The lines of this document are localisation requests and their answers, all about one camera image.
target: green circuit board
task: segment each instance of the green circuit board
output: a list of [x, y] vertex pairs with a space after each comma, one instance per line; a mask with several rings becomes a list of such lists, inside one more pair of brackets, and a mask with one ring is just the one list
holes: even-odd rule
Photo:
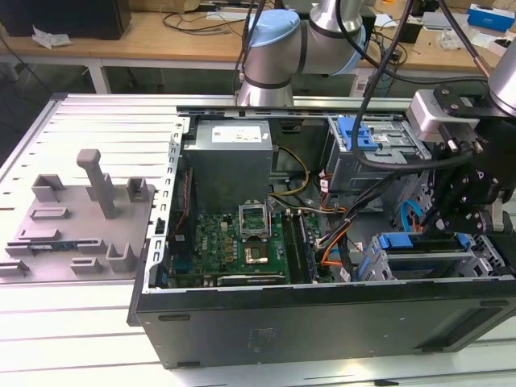
[[[277, 274], [285, 276], [286, 283], [290, 283], [281, 216], [284, 215], [270, 215], [270, 224], [267, 225], [270, 231], [264, 242], [257, 238], [242, 240], [238, 213], [199, 215], [191, 272], [204, 275]], [[305, 220], [308, 237], [313, 240], [320, 237], [317, 217], [307, 215]], [[244, 230], [263, 226], [261, 214], [246, 216]], [[258, 250], [256, 246], [262, 248], [256, 257], [266, 257], [266, 262], [253, 260], [253, 254]]]
[[[248, 225], [249, 228], [259, 228], [263, 226], [263, 221], [251, 220]], [[267, 242], [253, 242], [266, 246], [267, 262], [248, 264], [245, 261], [246, 242], [240, 237], [238, 214], [200, 215], [196, 225], [194, 271], [203, 274], [271, 273], [285, 276], [288, 281], [288, 265], [279, 215], [274, 214], [271, 217], [270, 226], [271, 235]]]
[[[291, 218], [292, 215], [268, 214], [264, 224], [261, 211], [249, 211], [244, 215], [244, 235], [241, 235], [238, 213], [199, 214], [194, 225], [193, 251], [189, 255], [173, 257], [169, 285], [178, 288], [212, 287], [217, 286], [218, 281], [223, 281], [224, 285], [233, 281], [238, 281], [237, 285], [246, 285], [246, 281], [274, 281], [278, 285], [309, 283], [316, 274], [311, 246], [321, 235], [318, 218], [305, 214], [305, 231], [301, 232], [299, 220], [285, 223], [287, 216]], [[297, 244], [293, 244], [293, 225], [299, 230], [294, 237]], [[249, 236], [245, 232], [256, 229], [264, 229], [264, 233]], [[299, 263], [305, 260], [301, 278]], [[289, 272], [291, 269], [294, 270], [293, 277]]]

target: blue plastic clip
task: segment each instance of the blue plastic clip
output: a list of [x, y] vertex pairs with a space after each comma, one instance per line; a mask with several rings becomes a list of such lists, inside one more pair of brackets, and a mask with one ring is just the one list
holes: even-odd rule
[[[353, 124], [355, 123], [355, 118], [353, 117], [339, 117], [339, 131], [342, 135], [344, 141], [346, 142], [346, 149], [348, 151], [352, 150], [352, 129]], [[360, 127], [358, 130], [358, 146], [360, 149], [365, 151], [376, 151], [378, 149], [378, 144], [375, 143], [370, 135], [369, 128], [365, 126], [364, 123], [360, 123]]]
[[463, 248], [471, 247], [471, 242], [466, 234], [458, 233], [457, 239], [459, 240], [460, 244], [462, 244]]
[[360, 266], [357, 278], [360, 278], [360, 276], [364, 273], [364, 270], [365, 270], [365, 268], [368, 267], [368, 264], [369, 264], [369, 257], [366, 256], [364, 262], [362, 263], [362, 266]]
[[382, 234], [378, 237], [381, 248], [412, 248], [414, 245], [405, 232]]

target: wire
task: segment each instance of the wire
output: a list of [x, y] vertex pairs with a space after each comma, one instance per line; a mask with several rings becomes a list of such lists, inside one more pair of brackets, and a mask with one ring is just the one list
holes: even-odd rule
[[189, 181], [189, 174], [185, 172], [185, 188], [183, 190], [183, 213], [181, 214], [181, 218], [179, 219], [179, 222], [177, 222], [176, 228], [174, 229], [174, 232], [170, 235], [170, 240], [173, 239], [173, 237], [176, 235], [176, 233], [179, 231], [179, 227], [181, 227], [181, 224], [185, 221], [186, 218], [186, 211], [188, 210], [188, 181]]
[[21, 99], [21, 100], [23, 100], [23, 101], [25, 101], [25, 102], [31, 102], [31, 103], [33, 103], [33, 104], [37, 105], [40, 109], [43, 109], [43, 108], [44, 108], [44, 105], [43, 105], [41, 102], [36, 101], [35, 99], [29, 98], [29, 97], [23, 97], [23, 96], [21, 96], [21, 95], [18, 93], [18, 90], [15, 88], [15, 85], [13, 85], [13, 84], [14, 84], [14, 83], [16, 83], [16, 82], [9, 81], [9, 79], [8, 79], [7, 75], [6, 75], [3, 71], [1, 71], [1, 70], [0, 70], [0, 75], [2, 75], [2, 76], [5, 78], [5, 82], [8, 84], [8, 86], [10, 87], [10, 89], [13, 91], [13, 94], [14, 94], [17, 98], [19, 98], [19, 99]]
[[[177, 14], [179, 16], [179, 18], [181, 19], [179, 21], [179, 23], [176, 25], [176, 27], [179, 27], [179, 25], [182, 23], [182, 22], [185, 22], [185, 23], [193, 23], [193, 22], [197, 22], [198, 20], [201, 20], [201, 19], [206, 19], [206, 16], [203, 15], [203, 16], [199, 16], [198, 18], [195, 18], [193, 20], [187, 20], [183, 17], [182, 14]], [[211, 16], [215, 16], [215, 17], [218, 17], [218, 18], [221, 18], [225, 23], [223, 24], [219, 24], [218, 26], [225, 26], [227, 25], [227, 27], [231, 30], [231, 32], [233, 32], [235, 35], [238, 35], [239, 37], [242, 37], [242, 34], [238, 33], [237, 31], [235, 31], [233, 29], [233, 27], [231, 26], [232, 23], [237, 23], [237, 22], [243, 22], [243, 20], [227, 20], [225, 19], [222, 15], [220, 14], [216, 14], [216, 13], [213, 13], [211, 14]]]
[[274, 193], [270, 193], [269, 196], [276, 200], [281, 206], [285, 208], [289, 208], [291, 210], [304, 210], [309, 212], [316, 212], [318, 214], [329, 214], [330, 212], [327, 210], [322, 210], [314, 207], [308, 207], [308, 206], [293, 206], [290, 203], [286, 202], [282, 198], [275, 196]]
[[[35, 68], [37, 67], [38, 65], [35, 64], [34, 67], [32, 68], [32, 71], [35, 71]], [[23, 95], [25, 94], [25, 89], [27, 88], [27, 85], [29, 84], [29, 81], [31, 80], [31, 76], [32, 76], [32, 73], [29, 73], [27, 79], [25, 80], [25, 83], [23, 84], [23, 87], [22, 87], [22, 97]]]
[[[290, 188], [290, 182], [289, 182], [289, 181], [286, 181], [286, 182], [285, 182], [285, 185], [286, 185], [286, 187], [287, 187], [287, 190], [291, 190], [291, 188]], [[296, 194], [292, 195], [292, 197], [293, 197], [294, 199], [296, 199], [296, 202], [298, 202], [300, 206], [304, 206], [304, 205], [305, 205], [304, 201], [303, 201], [299, 196], [297, 196]]]
[[347, 231], [351, 227], [352, 227], [352, 225], [351, 225], [351, 223], [349, 223], [349, 226], [345, 227], [341, 231], [339, 236], [337, 236], [337, 238], [333, 239], [333, 241], [328, 245], [326, 251], [324, 252], [324, 255], [322, 256], [321, 266], [332, 266], [332, 265], [342, 266], [342, 264], [340, 262], [331, 262], [331, 261], [327, 261], [327, 259], [328, 259], [328, 256], [330, 255], [331, 248], [333, 248], [335, 246], [335, 244], [337, 242], [339, 242], [339, 240], [347, 233]]
[[[333, 173], [329, 173], [326, 176], [321, 177], [320, 180], [326, 180], [326, 179], [330, 179], [332, 177], [333, 177]], [[324, 200], [326, 199], [327, 196], [328, 196], [328, 192], [322, 192], [321, 198], [319, 199], [319, 206], [323, 210], [333, 211], [335, 208], [326, 207], [326, 205], [324, 204]], [[346, 210], [346, 207], [339, 207], [340, 212], [344, 212], [345, 210]]]
[[[342, 0], [336, 0], [335, 9], [340, 10], [341, 9]], [[376, 62], [367, 52], [364, 51], [364, 49], [358, 45], [358, 43], [353, 40], [351, 34], [347, 32], [346, 27], [343, 24], [342, 15], [340, 12], [336, 12], [336, 18], [337, 23], [339, 24], [339, 28], [342, 31], [344, 37], [348, 41], [348, 43], [367, 61], [369, 62], [373, 67], [376, 69], [379, 68], [380, 64]], [[485, 82], [486, 79], [484, 77], [451, 77], [451, 78], [440, 78], [440, 79], [434, 79], [434, 80], [428, 80], [428, 79], [417, 79], [417, 78], [411, 78], [411, 77], [404, 77], [402, 75], [396, 74], [388, 69], [385, 69], [385, 73], [389, 75], [390, 77], [396, 78], [399, 81], [404, 81], [407, 83], [414, 83], [416, 85], [435, 85], [439, 83], [455, 83], [455, 82], [465, 82], [465, 81], [481, 81]]]
[[179, 31], [179, 32], [184, 32], [185, 34], [190, 34], [190, 35], [219, 35], [219, 34], [225, 34], [227, 33], [228, 31], [224, 31], [222, 30], [220, 27], [225, 27], [225, 26], [228, 26], [230, 24], [233, 24], [233, 23], [239, 23], [239, 22], [242, 22], [242, 20], [231, 20], [231, 21], [226, 21], [225, 23], [220, 23], [220, 24], [215, 24], [214, 26], [208, 26], [208, 27], [200, 27], [200, 28], [180, 28], [179, 27], [179, 24], [177, 25], [173, 25], [171, 23], [169, 23], [168, 19], [175, 16], [175, 15], [179, 15], [179, 17], [181, 18], [181, 21], [184, 21], [184, 22], [194, 22], [196, 20], [199, 20], [199, 19], [204, 19], [205, 16], [201, 16], [200, 18], [197, 18], [197, 19], [194, 19], [194, 20], [184, 20], [182, 18], [182, 15], [178, 14], [177, 12], [171, 12], [170, 14], [166, 15], [165, 17], [163, 16], [163, 9], [166, 7], [166, 6], [170, 6], [170, 4], [164, 4], [163, 6], [160, 7], [160, 17], [161, 17], [161, 22], [168, 28], [172, 28], [173, 30], [175, 31]]
[[52, 90], [43, 81], [41, 81], [40, 77], [38, 77], [35, 74], [35, 72], [33, 70], [31, 70], [29, 65], [27, 63], [25, 63], [22, 58], [19, 57], [19, 55], [10, 47], [9, 44], [7, 44], [6, 40], [3, 39], [2, 34], [0, 34], [0, 40], [6, 46], [7, 50], [19, 61], [19, 63], [21, 63], [23, 65], [23, 67], [25, 69], [27, 69], [34, 76], [34, 78], [43, 86], [43, 88], [45, 90], [47, 90], [50, 94], [53, 94]]
[[[388, 36], [385, 36], [383, 34], [381, 34], [380, 32], [377, 32], [375, 29], [372, 30], [372, 35], [371, 35], [371, 38], [370, 40], [373, 42], [373, 43], [376, 43], [378, 45], [378, 48], [380, 49], [380, 56], [381, 56], [381, 59], [383, 59], [384, 55], [385, 55], [385, 39], [387, 40], [392, 40], [391, 38], [389, 38]], [[406, 51], [405, 47], [403, 47], [402, 45], [399, 44], [399, 47], [402, 49], [402, 55], [401, 55], [401, 59], [400, 60], [396, 60], [394, 62], [392, 62], [391, 60], [389, 60], [389, 63], [394, 66], [393, 67], [393, 71], [396, 73], [397, 70], [400, 68], [401, 65], [403, 65], [407, 59], [408, 59], [408, 52]], [[388, 85], [387, 82], [388, 79], [387, 78], [384, 78], [382, 76], [381, 80], [383, 81], [383, 87], [377, 87], [378, 90], [381, 90], [382, 91], [382, 97], [387, 97], [389, 96], [389, 93], [390, 93], [390, 90], [391, 88], [393, 87], [394, 83], [396, 83], [397, 79], [396, 78], [390, 78], [390, 83]]]
[[406, 212], [409, 209], [408, 208], [409, 206], [411, 206], [412, 209], [414, 210], [414, 214], [416, 214], [420, 218], [422, 217], [422, 211], [421, 211], [421, 207], [419, 206], [419, 204], [416, 203], [412, 199], [405, 200], [402, 203], [402, 208], [400, 209], [400, 218], [402, 219], [403, 230], [405, 232], [409, 232], [410, 231], [409, 221], [406, 218], [406, 216], [407, 216]]
[[251, 2], [249, 3], [248, 14], [246, 16], [245, 25], [243, 27], [243, 37], [245, 39], [243, 39], [242, 48], [240, 49], [239, 56], [235, 62], [235, 70], [233, 71], [233, 78], [232, 78], [232, 83], [231, 83], [231, 91], [232, 91], [233, 95], [235, 95], [235, 81], [236, 81], [236, 76], [239, 73], [240, 62], [242, 63], [242, 68], [243, 68], [245, 66], [245, 60], [248, 58], [249, 44], [251, 44], [252, 33], [254, 32], [256, 25], [258, 24], [258, 19], [260, 18], [261, 13], [264, 10], [265, 1], [266, 0], [261, 0], [260, 4], [258, 6], [258, 9], [256, 10], [255, 18], [252, 21], [252, 26], [250, 29], [249, 29], [249, 21], [251, 20], [251, 11], [254, 6], [255, 0], [251, 0]]
[[337, 228], [335, 228], [330, 234], [323, 236], [319, 240], [319, 244], [325, 244], [327, 241], [334, 239], [346, 226], [346, 222], [353, 220], [356, 217], [356, 214], [359, 210], [365, 208], [372, 200], [382, 195], [384, 188], [386, 188], [400, 176], [400, 173], [390, 173], [382, 180], [377, 181], [375, 184], [373, 184], [363, 193], [361, 193], [359, 197], [355, 199], [352, 205], [345, 212], [342, 223]]
[[448, 6], [444, 2], [444, 0], [437, 0], [439, 3], [439, 6], [441, 7], [441, 11], [443, 12], [444, 16], [446, 16], [446, 19], [450, 23], [451, 27], [453, 28], [453, 31], [459, 36], [460, 41], [464, 44], [466, 49], [468, 50], [469, 54], [473, 58], [477, 58], [480, 55], [478, 54], [478, 51], [475, 47], [473, 47], [473, 44], [469, 41], [466, 34], [464, 34], [464, 31], [462, 31], [462, 28], [460, 28], [460, 25], [457, 23], [456, 19], [453, 17], [452, 13], [450, 12]]
[[295, 193], [298, 194], [298, 193], [302, 192], [308, 185], [308, 181], [310, 179], [310, 171], [306, 167], [305, 163], [303, 163], [303, 160], [301, 160], [299, 158], [299, 156], [296, 155], [294, 152], [292, 152], [290, 149], [283, 147], [283, 146], [280, 146], [279, 149], [289, 153], [302, 166], [303, 170], [305, 171], [305, 180], [303, 181], [303, 183], [301, 184], [301, 186], [299, 188], [290, 189], [290, 190], [284, 191], [284, 192], [275, 192], [274, 196], [289, 196], [289, 195], [294, 195]]
[[362, 104], [360, 105], [360, 108], [358, 112], [356, 113], [355, 122], [353, 123], [352, 128], [352, 152], [353, 155], [356, 157], [356, 159], [365, 166], [368, 166], [370, 168], [375, 169], [382, 169], [382, 170], [389, 170], [389, 171], [400, 171], [404, 173], [416, 173], [421, 172], [428, 169], [447, 169], [456, 167], [458, 165], [462, 165], [466, 163], [469, 159], [472, 158], [472, 150], [471, 149], [465, 149], [462, 154], [459, 156], [454, 156], [446, 160], [422, 160], [422, 161], [416, 161], [409, 164], [395, 164], [395, 163], [381, 163], [377, 161], [369, 160], [367, 157], [364, 156], [363, 152], [360, 149], [360, 146], [358, 144], [358, 132], [360, 123], [362, 121], [362, 118], [364, 117], [364, 114], [367, 110], [369, 101], [372, 98], [372, 95], [374, 93], [374, 89], [376, 88], [379, 80], [381, 79], [382, 74], [384, 73], [387, 64], [389, 63], [389, 58], [392, 56], [394, 49], [397, 46], [397, 42], [400, 39], [400, 35], [402, 33], [403, 27], [406, 24], [406, 20], [409, 17], [410, 10], [412, 9], [412, 4], [414, 3], [414, 0], [407, 0], [405, 9], [403, 10], [403, 14], [401, 17], [401, 22], [396, 30], [396, 33], [393, 37], [393, 42], [387, 49], [384, 58], [381, 60], [380, 66], [378, 67], [378, 70], [374, 73], [372, 76], [372, 80], [370, 81], [370, 87], [365, 91], [364, 94], [364, 100], [362, 101]]

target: yellow wire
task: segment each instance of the yellow wire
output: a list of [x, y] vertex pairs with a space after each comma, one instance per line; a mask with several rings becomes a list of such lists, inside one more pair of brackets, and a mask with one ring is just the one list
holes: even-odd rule
[[283, 149], [285, 152], [289, 153], [294, 159], [296, 159], [299, 162], [299, 164], [301, 164], [301, 166], [305, 170], [305, 180], [303, 181], [303, 184], [299, 188], [291, 189], [290, 191], [284, 191], [284, 192], [274, 192], [272, 195], [273, 196], [288, 196], [288, 195], [297, 194], [298, 192], [303, 191], [306, 188], [306, 186], [308, 185], [308, 180], [310, 179], [310, 171], [306, 167], [305, 163], [303, 163], [303, 160], [301, 160], [298, 157], [298, 155], [296, 155], [290, 149], [288, 149], [286, 147], [279, 147], [279, 149]]

